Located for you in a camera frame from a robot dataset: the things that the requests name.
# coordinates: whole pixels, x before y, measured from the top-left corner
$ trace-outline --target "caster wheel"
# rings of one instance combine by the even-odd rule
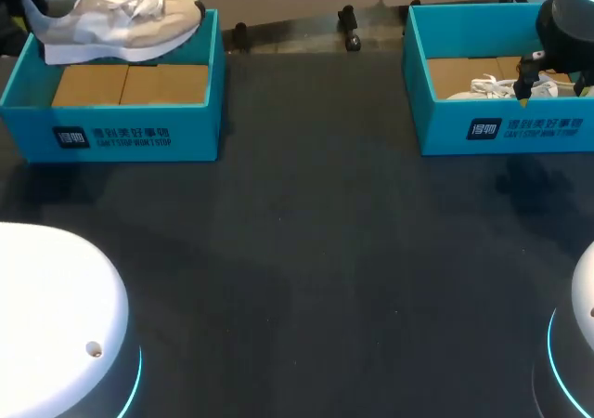
[[[417,7],[421,5],[420,0],[413,0],[412,2],[410,2],[410,5],[408,5],[407,7],[399,7],[398,8],[398,17],[400,18],[400,21],[402,22],[403,26],[407,26],[407,20],[408,20],[408,11],[410,10],[410,7]],[[402,30],[402,35],[405,35],[406,33],[406,28],[404,28]]]
[[[344,41],[347,51],[359,51],[361,49],[361,39],[359,36],[354,34],[352,37],[347,37]]]
[[[248,27],[245,23],[240,22],[235,25],[232,32],[233,46],[244,53],[249,53],[252,47],[252,42],[248,35]]]

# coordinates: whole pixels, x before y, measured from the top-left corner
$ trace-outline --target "shoe sole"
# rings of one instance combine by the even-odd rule
[[[183,33],[163,44],[146,48],[124,48],[111,45],[44,45],[47,65],[68,65],[94,59],[117,58],[128,62],[142,62],[163,56],[184,44],[198,30]]]

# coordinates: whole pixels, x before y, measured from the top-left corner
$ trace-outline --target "white sneaker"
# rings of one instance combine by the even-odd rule
[[[494,76],[486,74],[488,79],[472,79],[471,91],[457,93],[448,99],[501,99],[515,98],[513,91],[514,80],[498,81]],[[532,87],[533,98],[556,98],[559,96],[559,86],[566,87],[573,85],[563,82],[557,82],[549,78],[546,74],[540,75],[540,80]]]
[[[197,0],[77,0],[58,19],[41,14],[31,0],[22,4],[49,65],[154,59],[185,43],[204,14]]]

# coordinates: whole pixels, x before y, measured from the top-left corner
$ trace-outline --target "black logo label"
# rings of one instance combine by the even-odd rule
[[[466,139],[495,139],[500,127],[501,118],[473,119]]]
[[[62,149],[88,149],[90,147],[82,127],[54,127],[52,130]]]

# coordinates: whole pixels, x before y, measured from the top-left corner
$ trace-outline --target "shoe box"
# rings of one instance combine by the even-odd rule
[[[542,49],[540,4],[411,7],[403,74],[423,155],[594,150],[594,98],[447,100],[491,74],[517,79],[519,58]],[[560,82],[570,77],[550,74]]]
[[[30,36],[0,117],[31,163],[214,161],[224,82],[216,10],[184,45],[140,64],[49,66]]]

